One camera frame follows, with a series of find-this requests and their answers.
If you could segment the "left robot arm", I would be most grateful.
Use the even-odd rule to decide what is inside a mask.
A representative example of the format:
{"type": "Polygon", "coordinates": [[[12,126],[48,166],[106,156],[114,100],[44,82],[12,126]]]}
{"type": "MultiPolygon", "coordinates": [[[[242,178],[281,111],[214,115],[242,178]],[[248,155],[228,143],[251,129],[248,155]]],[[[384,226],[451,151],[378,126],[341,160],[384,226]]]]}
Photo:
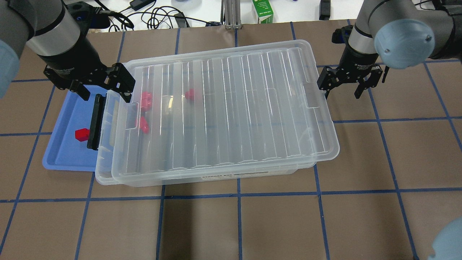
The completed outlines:
{"type": "Polygon", "coordinates": [[[129,103],[135,79],[121,63],[104,65],[86,33],[60,0],[2,0],[1,96],[16,78],[23,50],[29,47],[45,62],[44,74],[58,89],[87,101],[86,85],[96,85],[129,103]]]}

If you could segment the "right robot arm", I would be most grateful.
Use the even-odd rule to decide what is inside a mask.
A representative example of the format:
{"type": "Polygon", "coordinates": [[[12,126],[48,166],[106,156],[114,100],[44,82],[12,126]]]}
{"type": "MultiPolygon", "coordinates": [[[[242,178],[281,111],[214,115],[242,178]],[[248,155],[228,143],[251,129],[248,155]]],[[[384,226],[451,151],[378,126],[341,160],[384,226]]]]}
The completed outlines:
{"type": "Polygon", "coordinates": [[[353,25],[336,29],[332,43],[345,45],[336,68],[325,66],[317,80],[328,97],[345,83],[363,92],[384,82],[389,69],[406,69],[426,59],[461,59],[461,1],[433,0],[433,8],[410,0],[365,0],[353,25]]]}

